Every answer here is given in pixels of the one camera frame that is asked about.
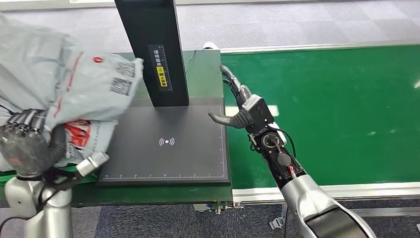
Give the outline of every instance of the yellow label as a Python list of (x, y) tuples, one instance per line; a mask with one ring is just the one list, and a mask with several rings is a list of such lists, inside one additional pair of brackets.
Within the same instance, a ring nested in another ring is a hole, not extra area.
[(162, 66), (157, 66), (156, 70), (157, 70), (157, 74), (159, 75), (160, 86), (161, 87), (167, 87), (168, 83), (167, 83), (166, 77), (165, 77), (165, 70), (163, 69)]

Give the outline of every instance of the gray carpet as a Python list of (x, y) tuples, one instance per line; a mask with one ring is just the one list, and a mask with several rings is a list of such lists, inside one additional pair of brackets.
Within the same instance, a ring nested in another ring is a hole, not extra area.
[[(244, 209), (199, 213), (190, 205), (114, 207), (102, 238), (281, 238), (269, 222), (281, 214), (280, 205), (256, 205)], [(379, 238), (417, 238), (420, 217), (365, 218)], [(297, 238), (293, 223), (287, 237)]]
[[(182, 5), (177, 11), (185, 50), (206, 41), (231, 48), (420, 40), (419, 0)], [(132, 52), (116, 8), (6, 14), (69, 33), (92, 48)]]
[[(182, 46), (186, 50), (200, 49), (206, 41), (228, 48), (420, 40), (420, 0), (191, 5), (179, 6), (177, 10)], [(6, 15), (69, 33), (88, 47), (131, 52), (115, 8), (7, 12)], [(371, 207), (370, 203), (349, 205)], [(280, 211), (279, 206), (254, 206), (215, 215), (201, 214), (193, 211), (192, 206), (182, 205), (102, 210), (96, 207), (73, 209), (73, 221), (77, 238), (278, 238), (281, 231), (272, 231), (268, 222), (278, 217)], [(0, 209), (0, 221), (10, 215), (9, 209)], [(366, 220), (378, 237), (420, 237), (415, 227), (420, 223), (417, 217)], [(23, 224), (22, 221), (8, 223), (2, 238), (22, 238)], [(297, 237), (293, 225), (288, 231), (288, 237)]]

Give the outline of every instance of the wireless charging symbol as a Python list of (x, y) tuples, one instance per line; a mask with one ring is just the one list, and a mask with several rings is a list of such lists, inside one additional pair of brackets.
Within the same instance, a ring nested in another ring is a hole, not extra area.
[(170, 146), (173, 146), (175, 144), (175, 138), (171, 137), (169, 140), (165, 140), (163, 137), (159, 140), (159, 145), (163, 146), (165, 144), (168, 144)]

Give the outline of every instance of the gray plastic mailer bag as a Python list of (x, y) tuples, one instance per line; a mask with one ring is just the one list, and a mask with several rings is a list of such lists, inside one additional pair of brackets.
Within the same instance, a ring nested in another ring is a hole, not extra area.
[[(130, 105), (143, 60), (84, 49), (69, 35), (8, 20), (0, 13), (0, 105), (46, 109), (46, 131), (65, 124), (67, 154), (59, 166), (106, 151), (118, 117)], [(0, 125), (10, 116), (0, 107)], [(0, 154), (0, 171), (5, 166)]]

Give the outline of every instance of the robotic arm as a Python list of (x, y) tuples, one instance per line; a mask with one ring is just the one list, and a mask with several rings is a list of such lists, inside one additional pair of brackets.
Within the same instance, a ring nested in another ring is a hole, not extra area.
[[(209, 116), (218, 124), (246, 129), (251, 149), (267, 162), (302, 237), (375, 238), (361, 217), (326, 194), (305, 172), (296, 160), (291, 137), (277, 126), (265, 100), (252, 94), (226, 66), (221, 65), (220, 70), (226, 77), (223, 82), (235, 96), (239, 113), (233, 117)], [(284, 135), (292, 144), (293, 154), (285, 147)]]
[(18, 217), (28, 220), (26, 238), (73, 238), (71, 188), (109, 158), (96, 153), (76, 166), (77, 172), (54, 167), (66, 153), (64, 125), (56, 126), (47, 142), (43, 133), (45, 110), (15, 113), (0, 127), (0, 153), (17, 176), (5, 185), (9, 206)]

